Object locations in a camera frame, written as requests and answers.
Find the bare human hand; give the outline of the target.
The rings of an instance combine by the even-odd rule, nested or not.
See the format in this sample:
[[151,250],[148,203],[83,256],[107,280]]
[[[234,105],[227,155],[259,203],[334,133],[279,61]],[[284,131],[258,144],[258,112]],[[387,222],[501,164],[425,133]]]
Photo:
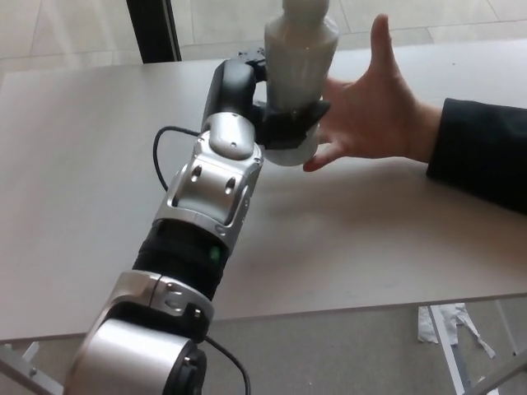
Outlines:
[[328,78],[323,99],[330,109],[319,124],[324,149],[303,165],[314,172],[343,157],[403,157],[427,163],[440,128],[442,108],[416,98],[399,69],[389,18],[371,27],[371,60],[356,81]]

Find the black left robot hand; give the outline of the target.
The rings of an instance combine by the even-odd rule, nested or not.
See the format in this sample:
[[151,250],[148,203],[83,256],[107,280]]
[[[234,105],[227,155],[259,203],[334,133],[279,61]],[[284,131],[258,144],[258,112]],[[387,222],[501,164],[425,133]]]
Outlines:
[[255,128],[255,142],[270,150],[296,149],[307,139],[330,108],[326,100],[311,100],[291,109],[279,109],[271,103],[254,100],[256,86],[268,81],[263,48],[240,51],[215,70],[203,117],[230,112],[250,121]]

